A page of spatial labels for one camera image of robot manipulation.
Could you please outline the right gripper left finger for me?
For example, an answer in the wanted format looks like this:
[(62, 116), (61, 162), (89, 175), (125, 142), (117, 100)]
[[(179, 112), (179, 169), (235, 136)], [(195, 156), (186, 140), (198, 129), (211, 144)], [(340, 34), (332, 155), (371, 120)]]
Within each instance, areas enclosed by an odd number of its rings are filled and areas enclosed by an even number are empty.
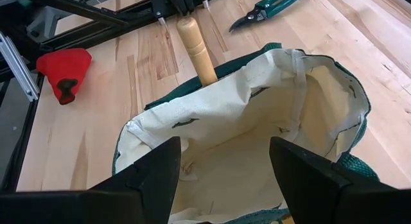
[(88, 190), (0, 193), (0, 224), (167, 224), (180, 157), (172, 137)]

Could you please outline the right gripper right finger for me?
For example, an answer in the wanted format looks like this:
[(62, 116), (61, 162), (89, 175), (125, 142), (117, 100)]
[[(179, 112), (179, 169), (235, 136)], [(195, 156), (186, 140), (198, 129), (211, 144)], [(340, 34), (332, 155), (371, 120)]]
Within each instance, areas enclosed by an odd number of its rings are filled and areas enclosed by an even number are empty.
[(295, 224), (411, 224), (411, 189), (395, 189), (280, 137), (274, 174)]

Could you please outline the wooden-handled metal trowel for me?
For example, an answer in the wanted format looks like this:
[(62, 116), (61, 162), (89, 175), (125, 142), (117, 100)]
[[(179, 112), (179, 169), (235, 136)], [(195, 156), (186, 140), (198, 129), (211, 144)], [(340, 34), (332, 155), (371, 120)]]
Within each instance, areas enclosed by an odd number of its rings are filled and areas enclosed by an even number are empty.
[(177, 31), (202, 86), (217, 82), (218, 78), (197, 21), (192, 17), (184, 17), (177, 22)]

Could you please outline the beige green-trimmed gardening bag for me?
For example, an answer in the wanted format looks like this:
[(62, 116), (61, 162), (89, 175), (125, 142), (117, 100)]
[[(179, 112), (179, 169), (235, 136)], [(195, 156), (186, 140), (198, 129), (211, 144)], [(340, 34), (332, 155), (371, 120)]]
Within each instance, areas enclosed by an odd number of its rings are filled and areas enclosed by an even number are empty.
[(365, 133), (370, 101), (333, 58), (269, 43), (215, 71), (218, 81), (207, 87), (192, 78), (148, 104), (116, 145), (113, 173), (180, 137), (171, 224), (283, 224), (289, 211), (268, 155), (272, 137), (377, 179), (350, 153)]

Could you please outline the red gardening glove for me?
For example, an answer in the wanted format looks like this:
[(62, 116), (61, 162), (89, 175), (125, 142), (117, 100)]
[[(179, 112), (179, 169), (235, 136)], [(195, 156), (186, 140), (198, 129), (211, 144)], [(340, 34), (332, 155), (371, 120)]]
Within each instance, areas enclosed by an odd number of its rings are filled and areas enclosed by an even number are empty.
[(91, 61), (92, 56), (84, 48), (63, 49), (42, 55), (36, 68), (48, 79), (58, 102), (66, 105), (75, 100)]

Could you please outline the green pruning shears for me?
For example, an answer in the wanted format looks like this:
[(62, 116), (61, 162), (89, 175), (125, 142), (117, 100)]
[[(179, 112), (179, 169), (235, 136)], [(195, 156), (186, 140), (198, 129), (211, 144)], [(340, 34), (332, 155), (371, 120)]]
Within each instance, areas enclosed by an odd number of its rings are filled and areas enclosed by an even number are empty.
[(265, 21), (294, 4), (297, 0), (261, 0), (254, 5), (254, 8), (246, 15), (236, 20), (229, 32), (244, 28), (256, 22)]

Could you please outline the black aluminium table frame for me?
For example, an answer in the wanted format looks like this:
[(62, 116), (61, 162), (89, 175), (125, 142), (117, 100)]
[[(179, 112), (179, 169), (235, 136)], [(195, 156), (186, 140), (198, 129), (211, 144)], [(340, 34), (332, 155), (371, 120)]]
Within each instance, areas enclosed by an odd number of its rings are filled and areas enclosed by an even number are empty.
[(28, 68), (35, 69), (36, 60), (43, 54), (73, 47), (90, 48), (110, 39), (119, 37), (143, 26), (157, 22), (153, 15), (151, 0), (142, 0), (124, 9), (112, 11), (94, 8), (74, 0), (30, 0), (75, 15), (90, 21), (60, 35), (36, 42), (12, 26), (0, 23), (0, 31), (5, 32), (22, 49), (29, 61)]

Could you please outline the silver aluminium bracket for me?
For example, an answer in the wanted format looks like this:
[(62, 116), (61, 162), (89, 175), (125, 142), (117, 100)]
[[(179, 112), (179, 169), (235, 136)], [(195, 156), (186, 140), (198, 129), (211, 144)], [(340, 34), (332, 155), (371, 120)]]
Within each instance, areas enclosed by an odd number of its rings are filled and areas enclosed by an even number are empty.
[(0, 31), (0, 52), (30, 102), (39, 99), (39, 88), (12, 40)]

